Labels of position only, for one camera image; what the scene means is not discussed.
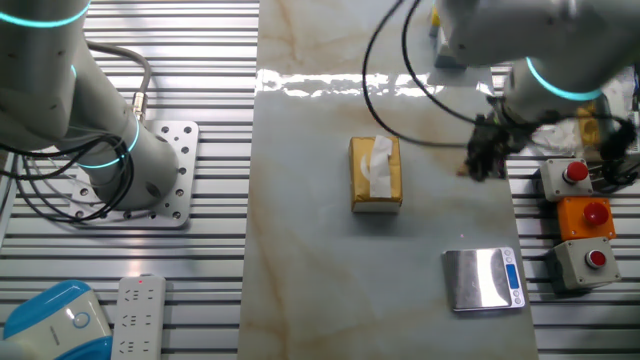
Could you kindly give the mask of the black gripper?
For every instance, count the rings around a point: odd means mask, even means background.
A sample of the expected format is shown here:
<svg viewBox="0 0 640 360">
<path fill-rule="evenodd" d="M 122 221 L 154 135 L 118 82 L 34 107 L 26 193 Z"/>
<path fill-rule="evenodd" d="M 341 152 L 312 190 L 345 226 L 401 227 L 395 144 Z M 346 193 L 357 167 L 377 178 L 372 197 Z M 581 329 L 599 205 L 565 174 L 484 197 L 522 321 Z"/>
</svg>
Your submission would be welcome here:
<svg viewBox="0 0 640 360">
<path fill-rule="evenodd" d="M 509 154 L 523 149 L 523 127 L 506 112 L 503 97 L 487 97 L 491 109 L 486 115 L 478 115 L 467 146 L 464 162 L 467 175 L 474 181 L 505 179 L 506 159 Z M 487 170 L 487 153 L 490 169 Z"/>
</svg>

